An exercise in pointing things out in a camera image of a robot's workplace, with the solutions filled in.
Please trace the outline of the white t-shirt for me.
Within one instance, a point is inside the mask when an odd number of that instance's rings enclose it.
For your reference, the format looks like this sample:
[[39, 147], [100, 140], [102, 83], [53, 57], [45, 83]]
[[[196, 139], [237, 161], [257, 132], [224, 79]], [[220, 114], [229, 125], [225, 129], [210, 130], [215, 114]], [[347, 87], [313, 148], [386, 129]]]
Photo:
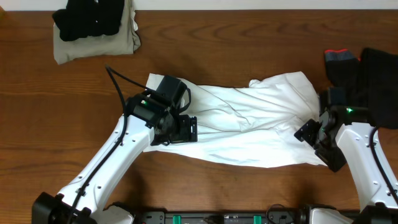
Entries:
[[197, 118], [197, 142], [149, 146], [204, 161], [251, 167], [321, 165], [314, 149], [294, 134], [317, 120], [318, 96], [302, 72], [251, 80], [246, 88], [196, 85], [186, 114]]

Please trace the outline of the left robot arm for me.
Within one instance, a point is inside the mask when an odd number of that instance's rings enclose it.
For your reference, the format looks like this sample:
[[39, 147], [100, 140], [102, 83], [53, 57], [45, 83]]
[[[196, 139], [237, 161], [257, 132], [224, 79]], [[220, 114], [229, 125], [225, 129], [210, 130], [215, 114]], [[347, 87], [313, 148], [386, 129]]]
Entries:
[[113, 133], [87, 166], [57, 195], [41, 193], [33, 224], [133, 223], [135, 216], [109, 196], [131, 164], [149, 146], [197, 141], [197, 119], [185, 114], [189, 94], [149, 90], [127, 99]]

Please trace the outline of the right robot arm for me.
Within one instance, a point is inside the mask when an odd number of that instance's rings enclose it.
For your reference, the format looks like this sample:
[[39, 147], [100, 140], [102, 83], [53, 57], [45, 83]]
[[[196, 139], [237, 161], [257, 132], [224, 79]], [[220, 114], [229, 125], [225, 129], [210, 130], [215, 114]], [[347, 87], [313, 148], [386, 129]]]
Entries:
[[397, 179], [366, 108], [331, 106], [294, 136], [333, 172], [348, 165], [360, 202], [359, 213], [350, 216], [326, 205], [307, 205], [296, 223], [397, 223]]

